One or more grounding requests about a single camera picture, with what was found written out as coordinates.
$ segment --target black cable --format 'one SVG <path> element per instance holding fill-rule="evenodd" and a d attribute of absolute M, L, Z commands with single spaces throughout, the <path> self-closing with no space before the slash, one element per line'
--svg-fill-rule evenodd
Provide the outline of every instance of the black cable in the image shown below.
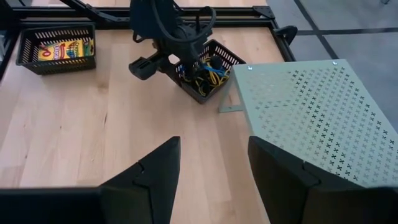
<path fill-rule="evenodd" d="M 160 20 L 159 13 L 157 12 L 157 8 L 156 8 L 155 0 L 150 0 L 150 3 L 152 5 L 152 11 L 155 15 L 156 22 L 159 25 L 159 28 L 162 31 L 163 35 L 165 35 L 166 38 L 168 38 L 169 40 L 176 42 L 176 43 L 191 43 L 191 42 L 197 41 L 198 39 L 201 39 L 203 36 L 205 36 L 207 33 L 209 33 L 209 31 L 211 30 L 211 28 L 214 26 L 214 24 L 216 22 L 216 17 L 217 17 L 216 11 L 209 6 L 205 6 L 203 8 L 203 10 L 208 9 L 211 11 L 211 20 L 210 20 L 209 24 L 205 28 L 203 28 L 202 32 L 199 33 L 196 37 L 192 37 L 191 39 L 177 39 L 167 32 L 162 21 Z"/>

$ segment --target basket rim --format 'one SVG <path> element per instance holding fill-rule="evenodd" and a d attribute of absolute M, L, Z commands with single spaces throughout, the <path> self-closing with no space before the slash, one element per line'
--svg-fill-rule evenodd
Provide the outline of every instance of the basket rim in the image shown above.
<path fill-rule="evenodd" d="M 23 44 L 25 34 L 34 31 L 34 30 L 42 30 L 42 29 L 60 29 L 60 28 L 75 28 L 75 27 L 90 27 L 90 29 L 93 30 L 93 40 L 94 40 L 94 54 L 90 56 L 83 56 L 83 57 L 77 57 L 77 58 L 65 58 L 65 59 L 58 59 L 58 60 L 48 60 L 48 61 L 37 61 L 37 62 L 28 62 L 28 63 L 20 63 L 19 59 L 22 53 L 22 47 L 21 45 Z M 71 59 L 79 59 L 79 58 L 90 58 L 90 57 L 95 57 L 96 56 L 96 41 L 95 41 L 95 24 L 92 22 L 88 22 L 87 24 L 80 24 L 80 25 L 75 25 L 75 26 L 53 26 L 53 27 L 39 27 L 39 28 L 28 28 L 24 29 L 21 31 L 21 37 L 19 38 L 19 45 L 18 45 L 18 54 L 17 54 L 17 60 L 16 60 L 16 65 L 18 66 L 24 66 L 24 65 L 37 65 L 40 63 L 45 63 L 45 62 L 61 62 L 64 60 L 71 60 Z"/>

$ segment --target black plastic basket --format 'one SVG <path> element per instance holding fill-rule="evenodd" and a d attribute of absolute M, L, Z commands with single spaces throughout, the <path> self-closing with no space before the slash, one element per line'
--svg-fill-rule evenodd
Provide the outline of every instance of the black plastic basket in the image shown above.
<path fill-rule="evenodd" d="M 39 45 L 62 41 L 93 39 L 93 55 L 60 60 L 38 61 Z M 38 75 L 50 75 L 63 72 L 76 72 L 96 67 L 95 27 L 92 24 L 82 26 L 46 27 L 22 31 L 17 65 L 22 65 Z"/>
<path fill-rule="evenodd" d="M 205 44 L 204 51 L 200 54 L 200 59 L 204 60 L 205 58 L 214 55 L 217 55 L 222 59 L 223 68 L 225 70 L 230 69 L 233 65 L 246 63 L 244 60 L 240 59 L 238 56 L 232 53 L 232 51 L 228 50 L 226 47 L 220 44 L 217 40 L 210 40 Z M 175 78 L 178 79 L 177 82 L 180 83 L 181 88 L 185 90 L 190 96 L 192 96 L 200 104 L 206 103 L 208 99 L 210 99 L 229 81 L 227 80 L 227 82 L 224 82 L 221 86 L 216 87 L 213 91 L 211 91 L 210 94 L 203 97 L 201 94 L 197 92 L 197 90 L 193 89 L 191 85 L 183 81 L 182 75 L 184 71 L 183 71 L 183 65 L 180 62 L 175 64 L 175 71 L 176 71 Z"/>

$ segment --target gray floor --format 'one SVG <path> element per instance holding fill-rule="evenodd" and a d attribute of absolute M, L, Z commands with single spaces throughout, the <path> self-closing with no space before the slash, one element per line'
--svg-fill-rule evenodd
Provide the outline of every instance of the gray floor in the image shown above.
<path fill-rule="evenodd" d="M 320 30 L 398 27 L 398 0 L 301 0 Z M 311 30 L 294 0 L 268 0 L 280 26 Z M 339 58 L 347 59 L 380 109 L 398 130 L 398 32 L 325 36 Z M 297 36 L 296 60 L 330 59 L 315 35 Z"/>
<path fill-rule="evenodd" d="M 314 35 L 296 36 L 290 45 L 290 49 L 298 61 L 331 59 L 321 42 Z"/>
<path fill-rule="evenodd" d="M 280 27 L 293 25 L 299 30 L 311 30 L 310 24 L 293 0 L 267 0 L 267 3 L 274 12 Z"/>
<path fill-rule="evenodd" d="M 301 0 L 319 29 L 398 27 L 398 1 Z"/>

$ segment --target black metal frame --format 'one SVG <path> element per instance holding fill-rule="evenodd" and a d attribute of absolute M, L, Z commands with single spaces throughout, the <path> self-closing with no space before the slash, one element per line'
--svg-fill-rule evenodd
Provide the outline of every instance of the black metal frame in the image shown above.
<path fill-rule="evenodd" d="M 91 7 L 77 0 L 61 0 L 67 7 L 10 7 L 6 0 L 0 0 L 0 14 L 6 21 L 0 21 L 0 30 L 7 30 L 6 55 L 0 64 L 0 80 L 9 62 L 19 32 L 26 28 L 68 26 L 92 22 L 98 30 L 130 29 L 128 7 Z M 182 7 L 181 17 L 186 23 L 195 22 L 194 16 L 200 7 Z M 275 40 L 286 62 L 295 58 L 289 44 L 297 34 L 297 28 L 279 28 L 269 6 L 214 7 L 217 13 L 217 27 L 265 27 Z"/>

